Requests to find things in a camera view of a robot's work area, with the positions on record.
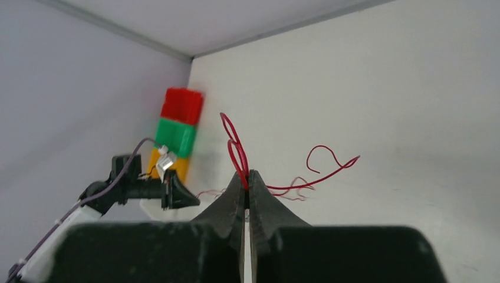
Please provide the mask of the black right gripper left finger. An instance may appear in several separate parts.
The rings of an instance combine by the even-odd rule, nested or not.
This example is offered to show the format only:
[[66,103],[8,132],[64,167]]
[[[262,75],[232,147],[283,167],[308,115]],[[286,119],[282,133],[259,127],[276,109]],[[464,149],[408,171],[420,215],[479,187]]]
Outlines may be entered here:
[[225,192],[188,222],[87,223],[57,248],[49,282],[242,282],[245,191]]

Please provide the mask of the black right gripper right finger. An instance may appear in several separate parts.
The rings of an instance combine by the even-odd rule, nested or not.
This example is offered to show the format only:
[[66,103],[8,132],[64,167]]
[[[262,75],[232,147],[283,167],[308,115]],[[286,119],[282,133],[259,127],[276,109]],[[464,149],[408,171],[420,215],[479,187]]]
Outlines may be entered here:
[[426,237],[409,226],[313,226],[248,178],[253,282],[445,282]]

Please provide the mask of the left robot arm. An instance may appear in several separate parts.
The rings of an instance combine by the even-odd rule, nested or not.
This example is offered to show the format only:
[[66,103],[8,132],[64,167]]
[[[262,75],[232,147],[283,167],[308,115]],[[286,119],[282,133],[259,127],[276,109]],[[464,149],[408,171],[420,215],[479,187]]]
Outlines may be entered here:
[[108,179],[93,182],[83,191],[77,203],[10,269],[7,282],[40,282],[70,228],[98,221],[115,204],[125,205],[130,199],[158,199],[164,210],[200,205],[175,170],[167,168],[163,177],[154,179],[142,173],[139,154],[114,156]]

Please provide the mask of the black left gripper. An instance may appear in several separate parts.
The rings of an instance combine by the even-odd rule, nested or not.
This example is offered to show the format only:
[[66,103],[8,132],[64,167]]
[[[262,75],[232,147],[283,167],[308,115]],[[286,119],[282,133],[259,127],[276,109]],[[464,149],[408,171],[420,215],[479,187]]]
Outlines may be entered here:
[[199,206],[200,200],[183,184],[177,171],[171,170],[163,175],[164,192],[161,198],[163,210]]

